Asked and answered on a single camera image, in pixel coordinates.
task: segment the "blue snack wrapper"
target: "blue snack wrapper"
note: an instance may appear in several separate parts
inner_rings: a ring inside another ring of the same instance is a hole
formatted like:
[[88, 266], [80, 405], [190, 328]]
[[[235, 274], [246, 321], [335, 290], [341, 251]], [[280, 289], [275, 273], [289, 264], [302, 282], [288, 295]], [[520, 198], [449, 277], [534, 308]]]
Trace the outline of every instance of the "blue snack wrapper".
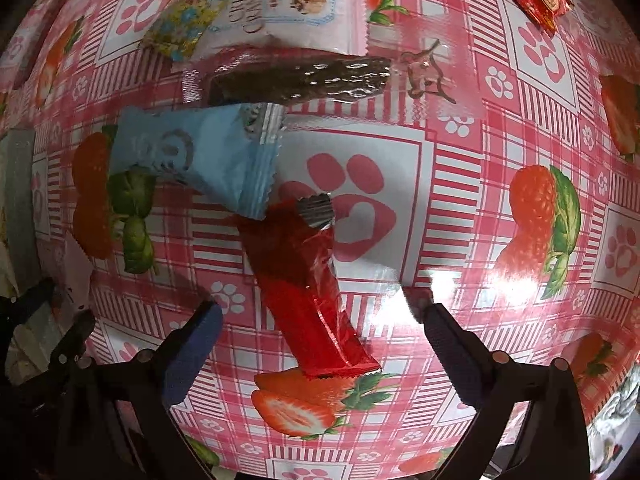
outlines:
[[271, 103], [147, 113], [122, 110], [109, 174], [142, 170], [201, 192], [230, 211], [264, 218], [284, 107]]

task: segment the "blue gripper pad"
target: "blue gripper pad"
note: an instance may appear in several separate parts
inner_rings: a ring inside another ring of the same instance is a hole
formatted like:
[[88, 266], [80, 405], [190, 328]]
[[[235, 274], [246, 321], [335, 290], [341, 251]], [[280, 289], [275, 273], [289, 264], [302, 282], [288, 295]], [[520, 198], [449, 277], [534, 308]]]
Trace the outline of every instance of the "blue gripper pad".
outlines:
[[[217, 303], [202, 303], [181, 329], [174, 330], [156, 351], [162, 377], [162, 403], [172, 406], [183, 402], [205, 359], [222, 332], [223, 314]], [[164, 353], [162, 347], [175, 346]]]

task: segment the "clear plastic wrapper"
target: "clear plastic wrapper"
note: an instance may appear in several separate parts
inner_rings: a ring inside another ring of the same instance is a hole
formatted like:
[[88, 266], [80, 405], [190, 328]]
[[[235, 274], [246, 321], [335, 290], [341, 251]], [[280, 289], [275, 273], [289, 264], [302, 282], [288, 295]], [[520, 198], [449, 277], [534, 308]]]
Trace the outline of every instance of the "clear plastic wrapper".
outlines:
[[[384, 91], [356, 102], [327, 97], [292, 105], [286, 117], [287, 128], [303, 130], [361, 122], [424, 126], [427, 117], [482, 118], [485, 108], [467, 45], [468, 33], [461, 15], [401, 16], [393, 27], [370, 24], [369, 56], [391, 61]], [[292, 60], [302, 64], [318, 55], [309, 49], [240, 46], [175, 69], [184, 70], [184, 102], [207, 106], [207, 83], [217, 74], [267, 62], [274, 67]]]

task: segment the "yellow floral wrapper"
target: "yellow floral wrapper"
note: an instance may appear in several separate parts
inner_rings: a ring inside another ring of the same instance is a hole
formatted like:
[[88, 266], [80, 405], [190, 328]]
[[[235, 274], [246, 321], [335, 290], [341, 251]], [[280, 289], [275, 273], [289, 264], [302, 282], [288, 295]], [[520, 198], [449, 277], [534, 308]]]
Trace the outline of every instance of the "yellow floral wrapper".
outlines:
[[202, 33], [228, 0], [171, 0], [142, 39], [174, 61], [191, 57]]

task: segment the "table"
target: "table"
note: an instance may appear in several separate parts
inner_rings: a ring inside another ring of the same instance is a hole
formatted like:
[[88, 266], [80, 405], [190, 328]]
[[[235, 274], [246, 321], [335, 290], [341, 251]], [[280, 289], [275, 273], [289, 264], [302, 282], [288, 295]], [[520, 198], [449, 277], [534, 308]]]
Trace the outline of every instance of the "table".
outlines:
[[[167, 1], [68, 0], [33, 74], [9, 94], [2, 128], [36, 130], [32, 187], [44, 206], [34, 211], [34, 224], [42, 266], [56, 279], [63, 279], [63, 240], [78, 199], [70, 170], [78, 144], [115, 123], [124, 105], [180, 103], [180, 74], [138, 49]], [[185, 323], [201, 294], [223, 306], [225, 331], [171, 412], [224, 467], [289, 480], [368, 480], [443, 460], [474, 410], [460, 403], [408, 315], [399, 281], [412, 290], [430, 286], [490, 349], [523, 362], [547, 364], [563, 350], [575, 353], [574, 342], [584, 336], [609, 341], [606, 368], [580, 385], [589, 420], [638, 355], [640, 172], [637, 162], [616, 153], [598, 82], [602, 66], [627, 75], [640, 66], [639, 44], [620, 13], [610, 0], [573, 0], [577, 27], [551, 41], [510, 0], [401, 1], [465, 19], [486, 111], [422, 123], [395, 114], [391, 124], [398, 103], [374, 98], [367, 107], [384, 112], [378, 121], [287, 135], [275, 193], [329, 191], [348, 213], [336, 227], [340, 288], [364, 345], [385, 373], [395, 374], [380, 384], [388, 398], [368, 411], [346, 412], [349, 427], [315, 441], [265, 425], [250, 400], [254, 375], [296, 363], [260, 302], [228, 213], [190, 189], [156, 188], [146, 225], [157, 274], [125, 273], [118, 250], [94, 259], [91, 307], [98, 323], [90, 348], [99, 362], [157, 347]], [[47, 53], [82, 16], [51, 92], [43, 93], [43, 83], [39, 91]], [[488, 280], [516, 234], [509, 184], [519, 168], [535, 164], [553, 165], [571, 181], [582, 218], [564, 283], [546, 300], [546, 280], [501, 290]], [[505, 442], [513, 441], [523, 413], [524, 406], [514, 410]]]

